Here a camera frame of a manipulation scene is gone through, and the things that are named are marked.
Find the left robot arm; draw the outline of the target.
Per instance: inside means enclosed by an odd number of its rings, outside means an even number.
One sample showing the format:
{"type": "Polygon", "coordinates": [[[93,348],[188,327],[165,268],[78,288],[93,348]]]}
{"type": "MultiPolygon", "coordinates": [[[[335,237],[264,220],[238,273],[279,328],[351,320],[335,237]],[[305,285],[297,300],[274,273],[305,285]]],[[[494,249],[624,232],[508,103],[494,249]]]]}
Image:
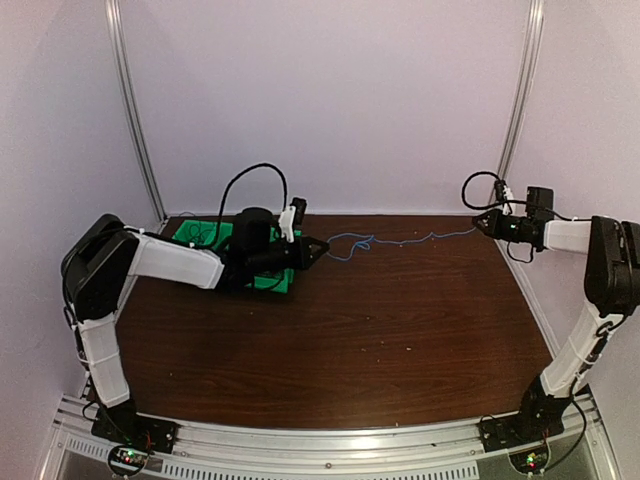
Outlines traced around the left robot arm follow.
{"type": "Polygon", "coordinates": [[[308,270],[328,253],[327,242],[301,235],[305,202],[297,198],[279,215],[259,208],[236,214],[228,235],[215,224],[205,242],[166,238],[101,216],[61,263],[64,314],[100,408],[98,419],[123,444],[137,442],[144,424],[125,379],[116,312],[131,277],[149,277],[203,290],[236,290],[289,270],[308,270]]]}

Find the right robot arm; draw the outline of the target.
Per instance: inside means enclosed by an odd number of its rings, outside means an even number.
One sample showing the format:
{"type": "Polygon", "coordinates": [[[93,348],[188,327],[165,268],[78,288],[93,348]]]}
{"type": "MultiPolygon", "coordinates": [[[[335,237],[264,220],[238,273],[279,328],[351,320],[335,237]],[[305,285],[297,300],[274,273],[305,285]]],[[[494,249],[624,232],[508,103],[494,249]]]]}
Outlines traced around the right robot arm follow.
{"type": "Polygon", "coordinates": [[[532,381],[512,422],[519,440],[530,442],[561,421],[586,373],[610,336],[639,306],[639,226],[594,215],[569,218],[553,209],[549,188],[531,187],[522,216],[507,183],[494,181],[495,200],[477,207],[473,225],[484,235],[532,253],[563,251],[586,257],[584,305],[577,324],[554,360],[532,381]]]}

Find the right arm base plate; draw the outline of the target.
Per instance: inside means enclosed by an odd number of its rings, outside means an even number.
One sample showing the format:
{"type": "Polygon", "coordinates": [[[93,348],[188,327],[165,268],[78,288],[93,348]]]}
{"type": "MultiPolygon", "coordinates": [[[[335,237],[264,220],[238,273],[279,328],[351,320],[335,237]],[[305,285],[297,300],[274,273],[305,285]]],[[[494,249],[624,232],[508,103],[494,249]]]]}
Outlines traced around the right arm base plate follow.
{"type": "Polygon", "coordinates": [[[502,417],[484,416],[477,427],[487,453],[541,442],[544,438],[564,432],[561,419],[549,420],[543,416],[529,418],[521,413],[502,417]]]}

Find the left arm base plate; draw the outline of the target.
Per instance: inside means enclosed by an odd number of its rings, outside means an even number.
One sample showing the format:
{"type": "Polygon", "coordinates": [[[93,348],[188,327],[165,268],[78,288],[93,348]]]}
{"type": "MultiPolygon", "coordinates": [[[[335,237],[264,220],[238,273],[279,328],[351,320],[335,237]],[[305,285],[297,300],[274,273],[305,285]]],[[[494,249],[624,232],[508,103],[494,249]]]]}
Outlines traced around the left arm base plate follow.
{"type": "Polygon", "coordinates": [[[151,453],[173,452],[178,424],[173,421],[135,415],[113,419],[99,413],[91,427],[95,437],[151,453]]]}

